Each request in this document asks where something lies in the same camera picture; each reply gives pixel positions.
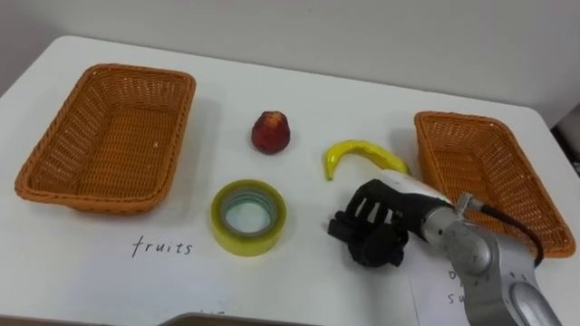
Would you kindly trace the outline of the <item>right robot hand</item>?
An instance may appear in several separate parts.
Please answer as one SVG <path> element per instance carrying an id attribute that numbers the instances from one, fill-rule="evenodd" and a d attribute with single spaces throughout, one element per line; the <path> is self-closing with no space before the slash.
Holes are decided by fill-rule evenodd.
<path id="1" fill-rule="evenodd" d="M 404 247 L 432 211 L 451 208 L 439 191 L 395 170 L 382 174 L 355 192 L 344 211 L 337 211 L 327 234 L 347 244 L 352 259 L 368 268 L 400 266 Z"/>

